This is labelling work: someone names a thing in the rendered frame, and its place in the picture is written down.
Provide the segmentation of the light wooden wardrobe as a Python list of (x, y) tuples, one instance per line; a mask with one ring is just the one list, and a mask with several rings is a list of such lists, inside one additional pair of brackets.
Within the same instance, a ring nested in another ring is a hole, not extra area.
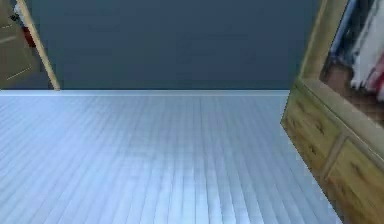
[(384, 105), (347, 87), (330, 62), (348, 0), (318, 0), (281, 125), (343, 224), (384, 224)]

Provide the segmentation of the blue hanging garment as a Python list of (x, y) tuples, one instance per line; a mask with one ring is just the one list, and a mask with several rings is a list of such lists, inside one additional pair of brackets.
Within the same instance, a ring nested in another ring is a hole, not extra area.
[(334, 37), (333, 43), (330, 47), (330, 54), (332, 57), (335, 57), (337, 55), (337, 50), (341, 44), (342, 37), (348, 27), (348, 22), (350, 20), (350, 17), (354, 11), (354, 8), (356, 7), (358, 0), (348, 0), (348, 3), (346, 5), (346, 8), (343, 12), (343, 16), (340, 20), (339, 27), (337, 29), (336, 35)]

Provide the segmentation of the white hanging garment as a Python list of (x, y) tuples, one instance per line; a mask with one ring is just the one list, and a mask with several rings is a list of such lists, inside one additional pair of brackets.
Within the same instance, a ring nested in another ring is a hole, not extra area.
[(362, 0), (362, 8), (353, 19), (358, 33), (352, 48), (353, 77), (350, 85), (360, 89), (384, 50), (384, 0)]

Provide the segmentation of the red hanging garment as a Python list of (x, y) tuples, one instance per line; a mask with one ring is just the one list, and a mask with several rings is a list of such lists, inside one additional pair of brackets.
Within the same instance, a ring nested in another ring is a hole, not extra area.
[(379, 58), (367, 80), (366, 90), (375, 93), (377, 100), (384, 102), (384, 53)]

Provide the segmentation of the brown panelled room door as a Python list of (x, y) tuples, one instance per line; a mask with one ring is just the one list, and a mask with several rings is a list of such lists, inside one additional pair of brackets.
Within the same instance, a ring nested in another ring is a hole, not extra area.
[[(43, 64), (53, 89), (60, 90), (26, 0), (15, 1), (19, 13), (13, 10), (11, 0), (0, 0), (0, 90), (36, 74), (40, 64)], [(20, 20), (10, 19), (14, 13), (19, 15)]]

